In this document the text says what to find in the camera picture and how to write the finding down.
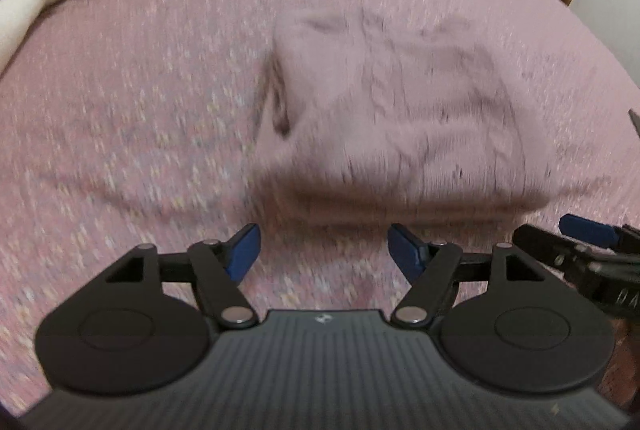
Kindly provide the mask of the pink knitted sweater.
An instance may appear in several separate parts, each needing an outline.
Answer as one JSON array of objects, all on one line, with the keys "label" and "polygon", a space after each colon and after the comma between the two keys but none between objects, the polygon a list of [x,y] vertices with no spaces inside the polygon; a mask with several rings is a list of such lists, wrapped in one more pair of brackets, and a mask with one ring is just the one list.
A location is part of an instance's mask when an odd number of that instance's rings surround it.
[{"label": "pink knitted sweater", "polygon": [[495,219],[558,193],[538,105],[470,20],[416,30],[366,9],[287,11],[264,83],[250,188],[279,219]]}]

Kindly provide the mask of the pink floral bedspread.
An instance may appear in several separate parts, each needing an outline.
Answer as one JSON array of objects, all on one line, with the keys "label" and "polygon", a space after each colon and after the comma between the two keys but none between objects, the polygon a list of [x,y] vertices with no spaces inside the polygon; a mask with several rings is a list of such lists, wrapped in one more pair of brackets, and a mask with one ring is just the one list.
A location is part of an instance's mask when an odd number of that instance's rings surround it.
[{"label": "pink floral bedspread", "polygon": [[1,401],[44,392],[41,319],[127,249],[180,251],[254,218],[246,166],[284,8],[363,6],[483,27],[544,113],[560,198],[534,213],[639,221],[639,90],[558,0],[66,0],[1,79]]}]

